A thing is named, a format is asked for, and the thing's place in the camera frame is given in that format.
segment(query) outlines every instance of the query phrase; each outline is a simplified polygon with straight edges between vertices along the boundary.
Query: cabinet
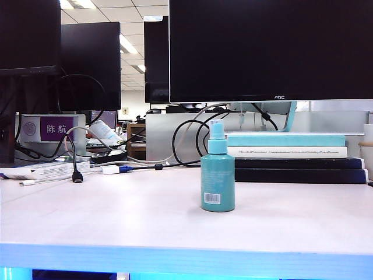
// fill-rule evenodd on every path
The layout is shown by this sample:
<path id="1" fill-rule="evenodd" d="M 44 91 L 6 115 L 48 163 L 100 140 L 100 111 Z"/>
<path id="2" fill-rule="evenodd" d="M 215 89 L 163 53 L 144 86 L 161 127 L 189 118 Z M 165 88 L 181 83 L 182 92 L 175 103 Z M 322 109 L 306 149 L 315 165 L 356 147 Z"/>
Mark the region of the cabinet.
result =
<path id="1" fill-rule="evenodd" d="M 128 156 L 135 159 L 146 159 L 146 142 L 145 142 L 145 124 L 128 124 L 127 125 L 127 142 Z"/>

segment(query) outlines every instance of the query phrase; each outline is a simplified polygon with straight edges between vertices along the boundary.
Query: ceiling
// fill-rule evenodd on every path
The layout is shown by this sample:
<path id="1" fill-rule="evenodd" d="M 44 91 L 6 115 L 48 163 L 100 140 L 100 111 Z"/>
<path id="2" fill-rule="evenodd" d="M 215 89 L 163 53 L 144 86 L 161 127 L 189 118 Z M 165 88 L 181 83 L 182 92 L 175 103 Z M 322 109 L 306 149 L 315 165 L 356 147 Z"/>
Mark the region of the ceiling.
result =
<path id="1" fill-rule="evenodd" d="M 168 0 L 92 0 L 96 9 L 63 9 L 61 24 L 120 22 L 121 33 L 138 54 L 121 54 L 122 90 L 144 90 L 144 74 L 131 65 L 144 65 L 144 16 L 168 15 Z"/>

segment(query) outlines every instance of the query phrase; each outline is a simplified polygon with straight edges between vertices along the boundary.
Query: spray nozzle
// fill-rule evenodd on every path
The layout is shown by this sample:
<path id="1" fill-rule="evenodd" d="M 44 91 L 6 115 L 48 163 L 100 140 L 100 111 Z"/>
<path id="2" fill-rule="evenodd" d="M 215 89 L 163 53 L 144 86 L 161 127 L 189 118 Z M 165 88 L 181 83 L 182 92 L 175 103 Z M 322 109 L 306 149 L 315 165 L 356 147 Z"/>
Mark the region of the spray nozzle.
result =
<path id="1" fill-rule="evenodd" d="M 209 127 L 211 140 L 225 139 L 223 120 L 211 120 Z"/>

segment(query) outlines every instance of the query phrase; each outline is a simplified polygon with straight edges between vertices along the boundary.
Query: purple name plate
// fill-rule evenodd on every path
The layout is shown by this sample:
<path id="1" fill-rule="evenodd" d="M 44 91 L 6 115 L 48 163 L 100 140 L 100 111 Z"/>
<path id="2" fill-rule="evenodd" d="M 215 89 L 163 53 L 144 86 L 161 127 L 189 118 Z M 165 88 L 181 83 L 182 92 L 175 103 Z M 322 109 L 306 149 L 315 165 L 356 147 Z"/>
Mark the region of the purple name plate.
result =
<path id="1" fill-rule="evenodd" d="M 59 142 L 74 125 L 74 117 L 40 117 L 40 140 Z"/>

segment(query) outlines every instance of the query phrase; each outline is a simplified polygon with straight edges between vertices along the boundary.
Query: book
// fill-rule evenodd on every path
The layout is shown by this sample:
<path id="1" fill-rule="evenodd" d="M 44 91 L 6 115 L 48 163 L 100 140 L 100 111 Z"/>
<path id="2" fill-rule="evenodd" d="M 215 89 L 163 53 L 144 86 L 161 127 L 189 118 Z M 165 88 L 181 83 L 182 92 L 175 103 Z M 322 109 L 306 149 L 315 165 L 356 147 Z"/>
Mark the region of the book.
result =
<path id="1" fill-rule="evenodd" d="M 236 182 L 366 184 L 366 169 L 260 169 L 236 168 Z"/>
<path id="2" fill-rule="evenodd" d="M 346 158 L 347 147 L 228 147 L 235 158 Z"/>
<path id="3" fill-rule="evenodd" d="M 228 135 L 228 146 L 346 146 L 341 134 L 255 133 Z"/>
<path id="4" fill-rule="evenodd" d="M 291 168 L 291 169 L 364 169 L 364 159 L 346 157 L 344 159 L 235 159 L 235 168 Z"/>
<path id="5" fill-rule="evenodd" d="M 80 172 L 88 171 L 90 168 L 89 161 L 77 162 L 76 167 Z M 37 163 L 26 166 L 0 168 L 0 174 L 3 174 L 3 177 L 19 180 L 53 179 L 72 174 L 73 171 L 74 166 L 72 162 Z"/>

